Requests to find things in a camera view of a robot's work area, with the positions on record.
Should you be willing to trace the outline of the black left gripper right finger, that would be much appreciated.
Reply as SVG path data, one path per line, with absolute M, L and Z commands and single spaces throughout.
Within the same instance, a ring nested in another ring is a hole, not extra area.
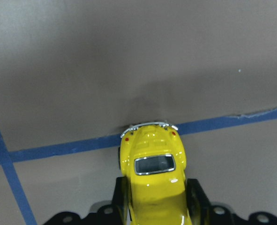
M 192 224 L 209 225 L 211 203 L 197 179 L 187 179 L 186 195 Z

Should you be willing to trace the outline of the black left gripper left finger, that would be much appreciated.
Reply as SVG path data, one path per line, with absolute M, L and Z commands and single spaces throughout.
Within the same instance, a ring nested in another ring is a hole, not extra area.
M 126 177 L 116 179 L 114 193 L 112 197 L 113 218 L 115 225 L 128 224 L 128 182 Z

